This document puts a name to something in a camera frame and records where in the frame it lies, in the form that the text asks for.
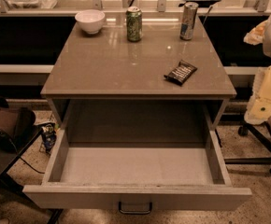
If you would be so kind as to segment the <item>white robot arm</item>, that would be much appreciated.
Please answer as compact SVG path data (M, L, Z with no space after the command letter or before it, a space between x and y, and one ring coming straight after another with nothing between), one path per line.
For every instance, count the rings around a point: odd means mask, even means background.
M264 55L271 58L271 15L254 27L244 37L251 45L263 45ZM259 68L252 86L252 96L247 105L244 120L249 124L261 124L271 117L271 65Z

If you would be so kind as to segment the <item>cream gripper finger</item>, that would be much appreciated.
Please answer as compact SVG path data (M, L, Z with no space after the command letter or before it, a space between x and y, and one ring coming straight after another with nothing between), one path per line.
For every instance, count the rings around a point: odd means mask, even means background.
M267 21L262 21L244 36L243 41L250 45L258 45L264 41L264 30Z
M244 120L252 125L262 124L271 117L271 65L257 70L252 96L247 104Z

